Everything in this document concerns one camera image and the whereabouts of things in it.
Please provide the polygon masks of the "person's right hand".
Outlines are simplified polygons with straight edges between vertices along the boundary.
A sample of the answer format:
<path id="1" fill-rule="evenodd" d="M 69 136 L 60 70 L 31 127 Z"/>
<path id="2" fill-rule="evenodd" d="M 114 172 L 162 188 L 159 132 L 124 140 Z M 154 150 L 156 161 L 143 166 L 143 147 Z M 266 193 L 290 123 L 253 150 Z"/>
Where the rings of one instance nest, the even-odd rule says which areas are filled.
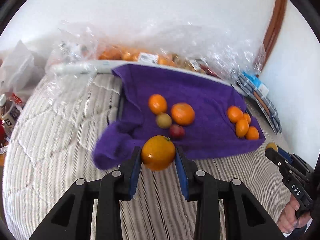
<path id="1" fill-rule="evenodd" d="M 278 228 L 282 233 L 290 234 L 293 230 L 306 226 L 312 220 L 309 212 L 297 218 L 295 213 L 299 207 L 298 200 L 291 195 L 290 201 L 285 205 L 278 219 Z"/>

